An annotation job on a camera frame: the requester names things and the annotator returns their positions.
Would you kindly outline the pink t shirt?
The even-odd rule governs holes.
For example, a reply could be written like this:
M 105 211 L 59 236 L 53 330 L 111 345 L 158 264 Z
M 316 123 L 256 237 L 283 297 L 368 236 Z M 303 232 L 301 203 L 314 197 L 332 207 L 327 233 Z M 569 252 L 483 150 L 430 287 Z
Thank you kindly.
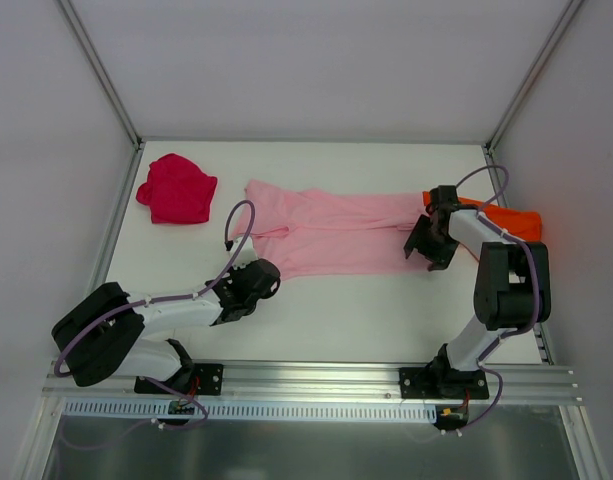
M 420 193 L 336 195 L 251 180 L 245 198 L 255 206 L 254 250 L 272 262 L 284 280 L 428 268 L 422 255 L 404 252 L 424 213 Z

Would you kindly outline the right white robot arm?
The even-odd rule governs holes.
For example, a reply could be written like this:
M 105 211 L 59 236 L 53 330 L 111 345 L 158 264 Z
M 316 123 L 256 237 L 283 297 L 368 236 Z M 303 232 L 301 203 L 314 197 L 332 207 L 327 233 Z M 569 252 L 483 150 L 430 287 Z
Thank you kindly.
M 472 253 L 478 262 L 474 315 L 428 364 L 400 368 L 400 393 L 404 399 L 484 400 L 485 361 L 504 341 L 550 316 L 548 249 L 497 225 L 483 207 L 462 202 L 453 186 L 432 189 L 424 204 L 404 252 L 423 256 L 432 271 L 447 269 L 459 246 Z

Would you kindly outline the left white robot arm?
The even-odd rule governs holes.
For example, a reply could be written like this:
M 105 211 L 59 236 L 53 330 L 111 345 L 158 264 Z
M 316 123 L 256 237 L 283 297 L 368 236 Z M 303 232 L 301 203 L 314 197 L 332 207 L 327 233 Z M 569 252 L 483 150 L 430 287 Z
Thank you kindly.
M 53 326 L 60 351 L 55 373 L 72 377 L 79 387 L 119 375 L 134 378 L 137 394 L 217 395 L 215 365 L 194 362 L 179 340 L 160 340 L 158 334 L 239 321 L 280 285 L 279 270 L 265 259 L 230 268 L 188 294 L 130 295 L 116 282 L 104 283 Z

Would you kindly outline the orange t shirt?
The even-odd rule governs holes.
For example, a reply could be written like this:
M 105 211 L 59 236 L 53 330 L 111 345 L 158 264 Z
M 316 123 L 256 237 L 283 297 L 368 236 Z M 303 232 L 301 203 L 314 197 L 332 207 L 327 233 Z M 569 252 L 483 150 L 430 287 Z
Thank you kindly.
M 428 192 L 423 192 L 426 212 Z M 486 242 L 507 242 L 503 234 L 532 243 L 542 240 L 542 219 L 536 212 L 503 208 L 458 195 L 459 209 L 450 217 L 449 233 L 475 258 Z

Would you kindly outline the red t shirt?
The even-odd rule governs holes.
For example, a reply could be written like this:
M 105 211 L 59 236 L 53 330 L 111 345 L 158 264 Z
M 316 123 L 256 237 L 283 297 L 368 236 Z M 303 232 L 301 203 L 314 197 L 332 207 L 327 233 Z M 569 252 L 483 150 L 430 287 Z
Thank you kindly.
M 169 153 L 149 165 L 136 201 L 150 210 L 153 224 L 194 225 L 210 219 L 218 179 L 189 159 Z

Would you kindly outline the aluminium front rail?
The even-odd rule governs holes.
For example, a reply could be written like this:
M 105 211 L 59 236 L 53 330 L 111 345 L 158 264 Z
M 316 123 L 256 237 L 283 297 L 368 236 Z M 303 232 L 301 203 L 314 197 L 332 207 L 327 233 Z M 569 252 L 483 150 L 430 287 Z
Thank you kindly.
M 401 363 L 271 362 L 221 360 L 224 365 L 220 396 L 223 401 L 288 402 L 424 402 L 403 399 L 398 370 Z M 485 404 L 502 386 L 501 403 L 511 405 L 581 405 L 584 395 L 572 368 L 548 364 L 490 365 L 486 380 L 490 397 L 470 399 Z

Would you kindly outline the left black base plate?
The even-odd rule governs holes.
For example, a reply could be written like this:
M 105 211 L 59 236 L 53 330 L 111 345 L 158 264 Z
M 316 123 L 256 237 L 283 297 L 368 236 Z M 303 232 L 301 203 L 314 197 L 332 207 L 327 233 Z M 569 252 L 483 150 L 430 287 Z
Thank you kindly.
M 219 363 L 194 363 L 182 367 L 170 379 L 161 381 L 167 388 L 183 394 L 220 396 L 224 365 Z

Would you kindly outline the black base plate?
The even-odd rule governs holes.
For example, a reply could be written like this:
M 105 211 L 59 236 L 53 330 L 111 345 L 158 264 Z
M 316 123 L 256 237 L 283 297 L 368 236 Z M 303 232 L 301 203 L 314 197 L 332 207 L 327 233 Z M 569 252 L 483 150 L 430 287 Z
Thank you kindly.
M 182 367 L 170 379 L 161 381 L 167 388 L 183 394 L 220 396 L 224 365 L 219 363 L 194 363 Z
M 487 400 L 490 397 L 485 373 L 477 371 L 445 372 L 430 367 L 402 367 L 398 370 L 400 395 L 403 399 Z

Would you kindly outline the right aluminium side rail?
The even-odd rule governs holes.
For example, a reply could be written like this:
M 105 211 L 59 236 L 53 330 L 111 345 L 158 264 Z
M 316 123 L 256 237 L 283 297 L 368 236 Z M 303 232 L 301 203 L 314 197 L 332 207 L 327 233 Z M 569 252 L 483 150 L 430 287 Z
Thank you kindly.
M 495 150 L 488 143 L 484 144 L 484 146 L 482 147 L 482 151 L 484 159 L 486 161 L 486 165 L 491 167 L 491 170 L 489 172 L 490 179 L 491 183 L 493 184 L 494 192 L 497 195 L 495 203 L 499 207 L 509 208 L 510 204 L 507 200 L 506 193 L 508 186 L 510 185 L 510 174 L 505 173 L 504 170 L 500 167 L 500 164 L 496 159 Z M 547 340 L 544 338 L 542 325 L 540 323 L 537 323 L 533 327 L 532 337 L 533 340 L 536 342 L 541 363 L 552 365 L 553 361 L 551 359 Z

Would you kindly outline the aluminium side rail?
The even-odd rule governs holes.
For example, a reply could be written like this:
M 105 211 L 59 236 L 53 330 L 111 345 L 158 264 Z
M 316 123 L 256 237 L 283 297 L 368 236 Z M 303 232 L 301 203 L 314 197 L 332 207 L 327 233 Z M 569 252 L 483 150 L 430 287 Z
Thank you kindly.
M 508 186 L 510 185 L 510 174 L 505 173 L 504 170 L 500 167 L 500 164 L 496 159 L 495 150 L 488 143 L 484 144 L 484 146 L 482 147 L 482 151 L 484 159 L 486 161 L 486 165 L 491 167 L 491 170 L 489 172 L 490 179 L 491 183 L 493 184 L 494 192 L 497 195 L 495 203 L 499 207 L 509 208 L 510 204 L 507 200 L 506 193 Z M 533 327 L 532 337 L 533 340 L 536 342 L 541 363 L 552 365 L 553 361 L 551 359 L 547 340 L 544 338 L 542 325 L 540 323 L 537 323 Z
M 125 217 L 127 205 L 130 201 L 132 188 L 141 164 L 144 148 L 145 142 L 142 141 L 134 150 L 119 183 L 117 195 L 112 205 L 111 214 L 102 237 L 100 250 L 98 252 L 89 284 L 85 291 L 86 296 L 91 294 L 107 279 L 112 257 Z

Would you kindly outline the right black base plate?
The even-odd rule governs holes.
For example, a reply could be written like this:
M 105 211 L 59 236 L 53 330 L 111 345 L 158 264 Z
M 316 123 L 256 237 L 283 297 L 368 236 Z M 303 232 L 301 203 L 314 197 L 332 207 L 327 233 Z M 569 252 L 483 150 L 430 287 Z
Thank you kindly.
M 490 397 L 485 373 L 477 371 L 445 372 L 430 367 L 402 367 L 398 370 L 400 395 L 403 399 L 487 400 Z

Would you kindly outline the left aluminium side rail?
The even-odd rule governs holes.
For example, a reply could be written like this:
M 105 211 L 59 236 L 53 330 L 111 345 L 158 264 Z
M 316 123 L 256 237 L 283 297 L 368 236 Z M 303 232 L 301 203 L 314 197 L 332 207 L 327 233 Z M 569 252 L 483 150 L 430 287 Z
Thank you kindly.
M 144 148 L 145 142 L 142 141 L 134 150 L 119 183 L 117 195 L 112 205 L 111 214 L 102 237 L 100 250 L 98 252 L 89 284 L 85 291 L 86 296 L 91 294 L 107 279 L 112 257 L 125 217 L 127 205 L 130 201 L 132 188 L 141 164 Z

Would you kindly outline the right aluminium frame post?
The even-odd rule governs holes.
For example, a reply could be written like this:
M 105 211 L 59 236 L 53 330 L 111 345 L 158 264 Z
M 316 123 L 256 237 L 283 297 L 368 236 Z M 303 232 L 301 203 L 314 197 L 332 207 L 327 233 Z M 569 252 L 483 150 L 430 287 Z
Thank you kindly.
M 505 108 L 491 136 L 485 142 L 484 147 L 488 152 L 494 151 L 500 145 L 514 118 L 518 115 L 523 104 L 537 85 L 541 75 L 553 58 L 555 51 L 585 4 L 585 0 L 568 0 L 565 2 L 562 11 L 557 16 L 545 40 L 538 49 L 511 101 Z

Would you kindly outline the aluminium frame post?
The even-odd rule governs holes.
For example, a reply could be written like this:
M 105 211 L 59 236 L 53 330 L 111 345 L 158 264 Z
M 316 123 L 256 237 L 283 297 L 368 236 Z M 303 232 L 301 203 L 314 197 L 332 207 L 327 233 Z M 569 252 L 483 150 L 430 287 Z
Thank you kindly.
M 94 41 L 84 22 L 82 21 L 74 2 L 71 0 L 56 0 L 55 5 L 71 31 L 86 60 L 86 63 L 100 86 L 103 95 L 107 99 L 111 110 L 116 116 L 122 131 L 128 138 L 133 148 L 139 149 L 142 144 L 141 136 L 138 133 L 128 110 L 126 109 L 124 102 L 121 100 L 111 76 L 109 75 L 104 62 L 102 61 Z
M 538 49 L 511 101 L 505 108 L 491 136 L 485 142 L 484 147 L 488 152 L 494 151 L 500 145 L 514 118 L 518 115 L 523 104 L 537 85 L 541 75 L 553 58 L 555 51 L 585 4 L 585 0 L 568 0 L 565 2 L 562 11 L 557 16 L 545 40 Z

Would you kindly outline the left aluminium frame post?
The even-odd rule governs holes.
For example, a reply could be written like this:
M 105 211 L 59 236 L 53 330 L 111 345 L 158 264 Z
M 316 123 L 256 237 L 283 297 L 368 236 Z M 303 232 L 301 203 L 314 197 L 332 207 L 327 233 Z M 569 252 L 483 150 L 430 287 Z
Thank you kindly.
M 55 5 L 71 31 L 86 60 L 86 63 L 100 86 L 103 95 L 107 99 L 111 110 L 116 116 L 122 131 L 128 138 L 133 148 L 139 149 L 142 144 L 141 136 L 138 133 L 128 110 L 126 109 L 124 102 L 121 100 L 111 76 L 109 75 L 104 62 L 102 61 L 94 41 L 84 22 L 82 21 L 74 2 L 71 0 L 56 0 Z

